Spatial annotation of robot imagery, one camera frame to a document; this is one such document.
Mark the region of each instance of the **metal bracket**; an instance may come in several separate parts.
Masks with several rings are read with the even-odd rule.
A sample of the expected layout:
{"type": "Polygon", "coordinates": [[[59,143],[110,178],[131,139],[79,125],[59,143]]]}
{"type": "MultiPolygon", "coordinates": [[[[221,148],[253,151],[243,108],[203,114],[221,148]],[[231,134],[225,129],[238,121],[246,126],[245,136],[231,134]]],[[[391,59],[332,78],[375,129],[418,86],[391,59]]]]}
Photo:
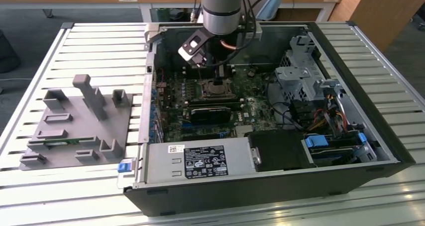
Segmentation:
{"type": "Polygon", "coordinates": [[[145,25],[145,40],[146,43],[153,43],[159,39],[159,24],[158,23],[147,23],[145,25]]]}

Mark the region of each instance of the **table leg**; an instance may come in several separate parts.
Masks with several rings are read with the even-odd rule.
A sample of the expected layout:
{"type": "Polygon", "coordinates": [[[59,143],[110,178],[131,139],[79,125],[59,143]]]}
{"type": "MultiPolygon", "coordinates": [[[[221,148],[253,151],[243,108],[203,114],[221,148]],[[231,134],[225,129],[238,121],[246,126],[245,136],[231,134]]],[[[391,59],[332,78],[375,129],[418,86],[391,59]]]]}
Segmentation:
{"type": "Polygon", "coordinates": [[[138,9],[141,12],[141,18],[142,18],[143,23],[151,23],[151,16],[150,16],[151,4],[150,3],[141,3],[138,5],[138,9]]]}
{"type": "Polygon", "coordinates": [[[51,11],[53,11],[51,9],[42,9],[42,12],[43,12],[45,17],[47,17],[47,18],[51,18],[51,17],[53,17],[51,11]]]}
{"type": "Polygon", "coordinates": [[[334,5],[335,3],[332,2],[324,4],[324,6],[322,7],[316,15],[316,19],[315,19],[316,22],[326,22],[328,20],[334,5]]]}

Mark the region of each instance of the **green circuit board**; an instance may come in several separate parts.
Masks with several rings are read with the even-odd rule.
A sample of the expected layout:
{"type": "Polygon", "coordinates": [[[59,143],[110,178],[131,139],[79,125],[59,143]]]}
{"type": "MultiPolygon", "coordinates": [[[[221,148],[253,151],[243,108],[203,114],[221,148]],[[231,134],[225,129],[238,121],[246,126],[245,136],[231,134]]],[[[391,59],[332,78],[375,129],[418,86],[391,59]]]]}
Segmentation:
{"type": "Polygon", "coordinates": [[[269,73],[261,73],[251,77],[246,76],[249,67],[235,68],[235,74],[230,81],[230,88],[234,97],[239,101],[241,110],[230,112],[230,120],[223,124],[191,125],[187,118],[189,109],[183,107],[186,99],[201,97],[202,88],[198,80],[183,80],[174,78],[170,82],[173,89],[173,103],[162,109],[166,116],[163,124],[163,141],[178,142],[194,139],[198,136],[211,136],[215,138],[233,138],[237,136],[234,128],[237,126],[250,126],[251,130],[275,129],[275,119],[266,98],[262,95],[266,77],[269,73]]]}

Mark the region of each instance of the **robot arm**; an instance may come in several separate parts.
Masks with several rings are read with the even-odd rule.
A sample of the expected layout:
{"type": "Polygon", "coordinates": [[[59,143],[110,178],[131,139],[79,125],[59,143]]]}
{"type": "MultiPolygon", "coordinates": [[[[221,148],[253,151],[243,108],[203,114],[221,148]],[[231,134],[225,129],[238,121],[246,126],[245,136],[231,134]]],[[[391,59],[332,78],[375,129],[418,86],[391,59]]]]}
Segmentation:
{"type": "MultiPolygon", "coordinates": [[[[270,19],[275,14],[279,2],[280,0],[266,0],[257,17],[270,19]]],[[[178,54],[191,65],[223,66],[238,51],[249,45],[255,33],[251,8],[249,0],[202,0],[203,27],[193,33],[178,49],[178,54]],[[241,3],[243,3],[245,10],[245,24],[239,28],[241,3]],[[247,32],[253,32],[251,39],[237,47],[237,34],[247,32]]]]}

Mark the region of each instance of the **blue latch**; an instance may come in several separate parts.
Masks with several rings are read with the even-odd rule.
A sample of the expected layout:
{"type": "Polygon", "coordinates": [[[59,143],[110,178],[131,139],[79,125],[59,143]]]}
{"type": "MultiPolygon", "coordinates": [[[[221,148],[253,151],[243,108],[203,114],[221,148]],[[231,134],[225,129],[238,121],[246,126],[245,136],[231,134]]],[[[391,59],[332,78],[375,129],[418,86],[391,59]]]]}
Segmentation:
{"type": "Polygon", "coordinates": [[[358,133],[358,138],[359,138],[359,140],[360,140],[360,143],[366,143],[367,142],[367,138],[366,138],[366,136],[364,136],[364,134],[363,133],[358,133]]]}
{"type": "Polygon", "coordinates": [[[131,172],[131,163],[119,163],[118,164],[118,173],[131,172]]]}
{"type": "Polygon", "coordinates": [[[304,144],[306,147],[320,147],[320,146],[327,146],[327,140],[323,135],[311,135],[304,139],[304,144]]]}

